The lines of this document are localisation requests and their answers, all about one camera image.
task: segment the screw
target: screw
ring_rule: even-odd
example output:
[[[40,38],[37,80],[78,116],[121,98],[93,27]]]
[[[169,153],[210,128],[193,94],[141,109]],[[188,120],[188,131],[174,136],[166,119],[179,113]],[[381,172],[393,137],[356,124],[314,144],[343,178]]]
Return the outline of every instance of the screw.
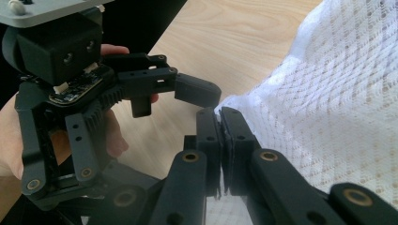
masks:
[[[36,189],[40,186],[40,181],[38,179],[34,179],[31,180],[28,184],[27,184],[27,188],[30,190]]]
[[[84,169],[82,169],[82,172],[80,172],[80,175],[82,177],[89,177],[89,176],[91,176],[92,172],[93,171],[90,168],[84,168]]]

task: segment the table surface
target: table surface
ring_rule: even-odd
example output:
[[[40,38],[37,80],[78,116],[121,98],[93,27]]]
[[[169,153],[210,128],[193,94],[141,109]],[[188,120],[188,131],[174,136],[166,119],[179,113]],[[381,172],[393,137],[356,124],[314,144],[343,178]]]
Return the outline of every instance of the table surface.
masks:
[[[222,99],[255,87],[287,55],[305,16],[321,0],[189,0],[150,54],[171,67],[213,83]],[[160,94],[152,115],[134,119],[130,103],[113,107],[130,149],[119,159],[164,178],[185,135],[195,134],[199,107]],[[15,178],[0,178],[0,220],[20,193]]]

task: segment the wooden table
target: wooden table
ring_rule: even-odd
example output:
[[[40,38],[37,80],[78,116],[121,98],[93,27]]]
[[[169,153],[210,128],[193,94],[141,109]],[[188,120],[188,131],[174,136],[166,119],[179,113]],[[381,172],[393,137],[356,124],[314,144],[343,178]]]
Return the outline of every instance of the wooden table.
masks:
[[[240,95],[283,61],[300,23],[320,2],[188,0],[150,54],[165,54],[179,72],[216,83],[222,99]],[[163,178],[184,135],[195,134],[200,108],[167,93],[149,117],[133,119],[127,101],[113,109],[130,145],[120,162]],[[19,195],[18,186],[15,179],[0,179],[0,220]]]

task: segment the human hand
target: human hand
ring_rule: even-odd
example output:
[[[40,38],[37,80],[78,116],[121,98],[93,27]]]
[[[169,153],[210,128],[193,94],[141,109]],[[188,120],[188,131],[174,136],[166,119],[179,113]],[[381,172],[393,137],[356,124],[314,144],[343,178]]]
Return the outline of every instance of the human hand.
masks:
[[[125,47],[102,44],[101,54],[129,53]],[[152,96],[151,101],[158,100],[158,95]],[[23,141],[18,114],[14,109],[15,96],[0,111],[0,176],[14,175],[18,179],[23,175]],[[129,148],[120,131],[120,126],[112,110],[105,114],[106,121],[106,149],[110,156],[119,157]],[[68,133],[57,130],[51,136],[56,160],[61,164],[70,156]]]

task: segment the hole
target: hole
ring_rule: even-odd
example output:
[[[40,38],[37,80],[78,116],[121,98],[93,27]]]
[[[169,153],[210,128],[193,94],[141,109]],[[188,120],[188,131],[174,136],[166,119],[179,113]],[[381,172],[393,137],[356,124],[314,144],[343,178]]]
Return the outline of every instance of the hole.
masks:
[[[164,79],[155,81],[155,88],[162,88],[162,87],[166,87],[168,85],[169,85],[169,82]]]
[[[90,40],[90,42],[88,42],[87,47],[86,47],[88,53],[93,52],[95,44],[96,43],[94,42],[94,40]]]
[[[69,52],[64,57],[64,64],[69,65],[72,62],[72,60],[73,60],[73,53]]]
[[[194,162],[199,159],[199,156],[195,153],[187,153],[182,157],[182,159],[186,162]]]
[[[360,206],[371,206],[372,199],[363,191],[353,188],[348,188],[343,191],[344,196],[352,203]]]
[[[184,221],[184,217],[182,217],[179,213],[172,213],[167,217],[167,224],[170,225],[179,225]]]
[[[117,207],[127,207],[135,202],[137,199],[137,193],[134,189],[127,189],[120,191],[114,197],[114,204]]]
[[[316,212],[309,212],[307,214],[307,219],[309,219],[313,224],[326,224],[325,218]]]
[[[271,152],[262,152],[260,154],[260,158],[262,158],[265,161],[276,161],[278,160],[278,156],[271,153]]]
[[[24,5],[31,5],[31,4],[33,4],[32,0],[22,0],[21,2],[23,2]]]

